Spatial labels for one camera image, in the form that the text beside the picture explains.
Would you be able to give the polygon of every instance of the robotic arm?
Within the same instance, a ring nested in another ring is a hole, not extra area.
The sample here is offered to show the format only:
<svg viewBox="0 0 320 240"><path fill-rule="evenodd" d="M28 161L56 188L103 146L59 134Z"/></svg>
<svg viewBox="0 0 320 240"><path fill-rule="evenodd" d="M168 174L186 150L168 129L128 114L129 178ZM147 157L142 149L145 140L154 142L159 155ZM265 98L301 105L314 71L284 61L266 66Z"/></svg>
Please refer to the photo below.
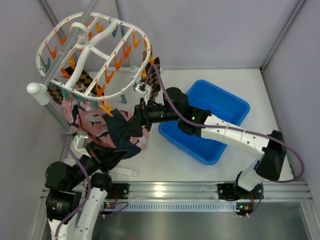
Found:
<svg viewBox="0 0 320 240"><path fill-rule="evenodd" d="M280 178L286 152L279 143L249 134L245 130L243 132L232 130L230 127L238 129L239 127L218 118L209 110L189 105L188 96L180 89L170 87L166 91L174 106L187 120L196 124L225 126L225 128L198 127L184 122L171 108L168 99L163 96L164 105L152 101L147 104L141 98L140 104L134 107L132 119L122 130L121 135L141 137L142 126L149 131L152 123L179 121L178 128L188 135L213 139L234 146L256 159L252 165L238 174L233 186L235 191L251 192L264 180L277 181ZM283 135L279 131L273 130L270 136L283 141Z"/></svg>

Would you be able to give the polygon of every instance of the blue tray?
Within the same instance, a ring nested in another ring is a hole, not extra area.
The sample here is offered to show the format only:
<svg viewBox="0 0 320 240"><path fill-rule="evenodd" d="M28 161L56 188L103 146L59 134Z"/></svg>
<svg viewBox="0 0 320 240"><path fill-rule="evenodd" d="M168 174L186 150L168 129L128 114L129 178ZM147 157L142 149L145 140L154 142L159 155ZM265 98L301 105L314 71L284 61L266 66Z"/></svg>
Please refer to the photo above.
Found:
<svg viewBox="0 0 320 240"><path fill-rule="evenodd" d="M250 111L250 105L241 98L205 80L196 81L186 93L189 104L207 110L218 118L240 125ZM227 147L221 142L190 136L178 128L178 122L159 124L159 133L201 163L216 164Z"/></svg>

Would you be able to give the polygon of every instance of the blue plastic bin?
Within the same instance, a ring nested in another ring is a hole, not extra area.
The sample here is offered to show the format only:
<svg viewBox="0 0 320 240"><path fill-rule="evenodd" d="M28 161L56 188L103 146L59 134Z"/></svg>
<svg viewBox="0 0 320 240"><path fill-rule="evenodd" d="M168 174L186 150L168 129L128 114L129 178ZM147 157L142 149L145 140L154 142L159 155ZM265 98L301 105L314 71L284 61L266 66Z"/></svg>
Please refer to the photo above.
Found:
<svg viewBox="0 0 320 240"><path fill-rule="evenodd" d="M200 109L209 109L218 118L240 125L250 111L250 105L241 98L205 80L196 81L186 93L189 104ZM216 164L226 144L197 136L190 136L178 128L178 122L159 124L159 133L201 163Z"/></svg>

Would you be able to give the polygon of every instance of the brown checkered cloth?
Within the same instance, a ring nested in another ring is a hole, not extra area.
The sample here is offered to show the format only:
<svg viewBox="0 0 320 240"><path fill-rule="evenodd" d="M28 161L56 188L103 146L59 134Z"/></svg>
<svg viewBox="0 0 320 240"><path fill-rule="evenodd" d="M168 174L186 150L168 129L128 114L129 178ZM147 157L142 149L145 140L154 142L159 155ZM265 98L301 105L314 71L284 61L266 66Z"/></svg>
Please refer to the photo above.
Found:
<svg viewBox="0 0 320 240"><path fill-rule="evenodd" d="M72 73L74 72L74 70L71 67L68 67L65 70L70 75L72 75ZM92 81L93 79L87 74L86 71L83 70L76 84L79 87L84 85L87 88ZM54 84L49 84L47 91L55 103L60 105L62 104L64 100L64 96L62 95L61 89L58 86ZM97 95L97 91L95 87L92 89L91 93Z"/></svg>
<svg viewBox="0 0 320 240"><path fill-rule="evenodd" d="M159 57L156 57L154 59L154 64L156 65L156 67L158 68L158 70L160 72L160 60L159 60ZM148 70L149 70L150 66L151 66L151 63L148 62L148 64L145 66L145 72L146 73L148 73ZM145 81L146 81L146 77L142 77L141 76L140 82L144 83ZM156 74L155 69L151 70L150 79L148 80L147 84L151 87L150 99L155 101L156 97L159 95L159 92L161 90L161 87L160 87L160 84L159 84L159 79L158 79L158 76Z"/></svg>

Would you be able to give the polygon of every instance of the white tabletop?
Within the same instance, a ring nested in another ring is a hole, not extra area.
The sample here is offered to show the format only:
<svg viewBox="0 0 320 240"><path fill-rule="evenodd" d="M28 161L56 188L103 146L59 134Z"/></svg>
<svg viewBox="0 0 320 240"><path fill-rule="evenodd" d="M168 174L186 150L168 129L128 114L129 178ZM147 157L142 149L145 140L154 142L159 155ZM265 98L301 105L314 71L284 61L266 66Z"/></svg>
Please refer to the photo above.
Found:
<svg viewBox="0 0 320 240"><path fill-rule="evenodd" d="M161 76L166 88L178 87L184 93L199 79L213 83L250 104L250 112L241 124L243 128L266 134L278 129L258 69L164 70ZM157 102L163 102L162 94L159 94ZM132 106L133 111L134 104L138 103L139 101L129 102L127 105ZM227 146L216 164L202 164L167 141L158 132L158 124L153 124L146 150L130 159L122 160L117 165L137 171L138 176L111 176L113 181L234 181L237 174L253 161L254 159L245 152ZM291 168L286 159L280 179L292 178Z"/></svg>

